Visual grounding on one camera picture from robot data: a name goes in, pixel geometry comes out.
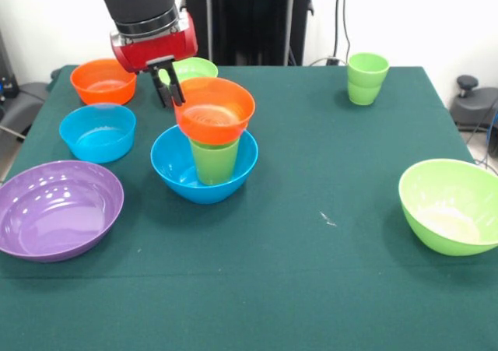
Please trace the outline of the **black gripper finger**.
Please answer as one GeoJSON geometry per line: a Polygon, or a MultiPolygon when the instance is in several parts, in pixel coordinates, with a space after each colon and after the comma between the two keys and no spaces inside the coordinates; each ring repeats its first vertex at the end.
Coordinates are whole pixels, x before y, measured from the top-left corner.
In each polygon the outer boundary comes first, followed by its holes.
{"type": "Polygon", "coordinates": [[[167,89],[167,95],[175,106],[181,107],[185,102],[185,98],[174,65],[172,63],[166,63],[164,70],[169,78],[169,81],[164,83],[164,86],[167,89]]]}
{"type": "Polygon", "coordinates": [[[173,107],[173,97],[170,93],[168,86],[166,86],[160,79],[159,69],[150,68],[149,74],[152,77],[153,84],[156,88],[157,94],[161,99],[161,103],[164,108],[172,108],[173,107]]]}

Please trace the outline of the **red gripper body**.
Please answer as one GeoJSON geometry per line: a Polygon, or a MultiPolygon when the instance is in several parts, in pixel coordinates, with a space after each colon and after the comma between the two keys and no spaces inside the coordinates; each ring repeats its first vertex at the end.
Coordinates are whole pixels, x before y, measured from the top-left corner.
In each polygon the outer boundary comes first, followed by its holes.
{"type": "Polygon", "coordinates": [[[114,55],[125,71],[145,72],[147,63],[156,58],[173,56],[176,61],[195,56],[198,42],[195,26],[189,12],[181,11],[177,29],[165,30],[151,37],[126,37],[117,31],[110,33],[114,55]]]}

